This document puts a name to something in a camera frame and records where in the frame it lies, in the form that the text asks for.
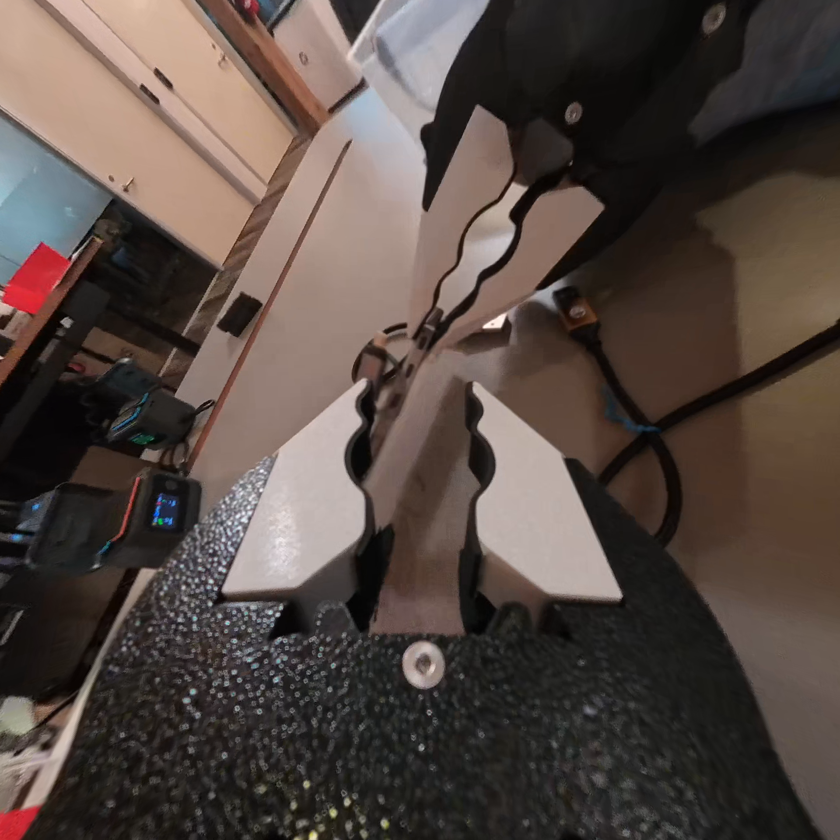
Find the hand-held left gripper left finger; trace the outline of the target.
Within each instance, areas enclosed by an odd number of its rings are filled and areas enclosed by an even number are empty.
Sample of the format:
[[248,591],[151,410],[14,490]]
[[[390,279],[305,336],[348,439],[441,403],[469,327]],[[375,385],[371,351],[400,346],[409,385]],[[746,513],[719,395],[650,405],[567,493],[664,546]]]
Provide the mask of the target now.
[[341,607],[371,630],[395,543],[364,487],[372,463],[373,384],[359,380],[276,452],[227,572],[228,603],[278,603],[282,634]]

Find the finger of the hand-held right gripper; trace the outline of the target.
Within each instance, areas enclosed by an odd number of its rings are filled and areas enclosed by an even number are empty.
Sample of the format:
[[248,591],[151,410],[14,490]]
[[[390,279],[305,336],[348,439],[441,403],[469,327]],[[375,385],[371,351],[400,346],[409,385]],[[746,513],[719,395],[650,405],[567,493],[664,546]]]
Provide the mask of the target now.
[[481,106],[470,116],[428,210],[419,221],[406,331],[417,336],[463,255],[469,227],[497,203],[515,175],[506,124]]
[[443,333],[430,355],[530,298],[602,210],[590,192],[567,182],[542,193],[531,187],[511,206],[490,206],[469,227],[461,260],[440,289]]

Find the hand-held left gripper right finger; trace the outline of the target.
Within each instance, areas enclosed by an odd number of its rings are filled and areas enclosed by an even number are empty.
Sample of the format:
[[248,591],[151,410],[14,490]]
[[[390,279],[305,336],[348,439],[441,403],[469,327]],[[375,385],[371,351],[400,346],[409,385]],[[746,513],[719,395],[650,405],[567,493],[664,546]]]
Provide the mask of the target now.
[[458,557],[465,631],[483,634],[506,605],[541,628],[555,603],[622,604],[563,454],[476,382],[465,389],[465,426],[478,483]]

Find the black usb hub with cable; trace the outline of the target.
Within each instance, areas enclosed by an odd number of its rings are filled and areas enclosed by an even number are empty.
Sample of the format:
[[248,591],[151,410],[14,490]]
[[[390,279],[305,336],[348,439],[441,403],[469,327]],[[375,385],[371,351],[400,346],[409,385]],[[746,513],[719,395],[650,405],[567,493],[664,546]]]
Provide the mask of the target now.
[[[409,329],[405,322],[399,322],[376,332],[353,362],[352,383],[368,381],[377,408],[398,413],[417,374],[443,333],[442,321],[442,310],[434,308],[416,329]],[[399,338],[408,340],[409,345],[405,355],[398,360],[390,351],[390,345]]]

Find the person's right forearm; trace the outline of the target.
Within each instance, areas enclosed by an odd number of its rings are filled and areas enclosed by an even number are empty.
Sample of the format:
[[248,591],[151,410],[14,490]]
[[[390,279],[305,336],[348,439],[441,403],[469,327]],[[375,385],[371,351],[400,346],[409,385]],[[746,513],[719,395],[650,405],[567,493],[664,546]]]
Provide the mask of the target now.
[[759,119],[839,96],[839,2],[764,1],[750,17],[742,63],[689,126],[699,145]]

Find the black device with lit screen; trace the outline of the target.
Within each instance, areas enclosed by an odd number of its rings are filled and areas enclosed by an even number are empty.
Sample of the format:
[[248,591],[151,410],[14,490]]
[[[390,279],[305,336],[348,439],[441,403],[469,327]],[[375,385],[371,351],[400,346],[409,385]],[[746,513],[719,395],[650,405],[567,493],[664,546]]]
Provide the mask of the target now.
[[196,525],[202,496],[193,478],[153,467],[120,490],[65,482],[22,506],[24,567],[56,575],[158,569]]
[[154,452],[184,443],[201,412],[131,358],[118,360],[92,380],[80,401],[95,445]]

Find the white cabinet with recycling mark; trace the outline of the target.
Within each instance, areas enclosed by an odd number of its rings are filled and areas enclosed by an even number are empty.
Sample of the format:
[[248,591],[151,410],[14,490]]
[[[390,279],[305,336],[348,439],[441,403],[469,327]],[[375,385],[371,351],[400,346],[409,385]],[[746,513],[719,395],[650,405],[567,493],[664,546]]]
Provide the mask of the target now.
[[284,1],[269,31],[310,92],[330,112],[363,83],[351,44],[330,1]]

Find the small black ribbed block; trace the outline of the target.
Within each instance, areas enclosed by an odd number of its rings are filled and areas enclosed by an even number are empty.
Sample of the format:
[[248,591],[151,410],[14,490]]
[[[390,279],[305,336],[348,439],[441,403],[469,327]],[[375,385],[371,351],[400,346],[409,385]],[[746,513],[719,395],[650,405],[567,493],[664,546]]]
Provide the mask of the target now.
[[216,329],[239,339],[258,317],[263,307],[263,302],[256,297],[240,292],[217,321]]

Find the red sheet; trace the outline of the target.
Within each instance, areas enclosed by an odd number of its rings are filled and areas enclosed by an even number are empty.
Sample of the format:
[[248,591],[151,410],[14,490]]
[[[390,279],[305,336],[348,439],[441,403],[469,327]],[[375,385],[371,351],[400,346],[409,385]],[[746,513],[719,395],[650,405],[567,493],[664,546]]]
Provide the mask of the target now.
[[69,258],[46,243],[39,243],[3,288],[2,302],[28,315],[36,315],[70,265]]

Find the wooden post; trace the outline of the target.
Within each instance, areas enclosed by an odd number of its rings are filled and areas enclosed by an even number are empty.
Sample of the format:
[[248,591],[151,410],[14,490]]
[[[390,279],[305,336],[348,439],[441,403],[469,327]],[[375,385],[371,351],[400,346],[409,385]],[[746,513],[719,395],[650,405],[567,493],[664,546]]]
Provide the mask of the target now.
[[279,102],[304,138],[329,121],[329,111],[281,51],[263,20],[258,1],[199,1],[226,41]]

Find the beige wall cabinet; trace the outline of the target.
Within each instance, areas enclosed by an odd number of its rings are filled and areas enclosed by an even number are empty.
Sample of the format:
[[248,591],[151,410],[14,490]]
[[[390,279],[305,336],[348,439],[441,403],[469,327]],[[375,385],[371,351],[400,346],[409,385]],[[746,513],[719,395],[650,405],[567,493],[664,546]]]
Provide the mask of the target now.
[[198,2],[2,2],[2,114],[221,268],[294,139]]

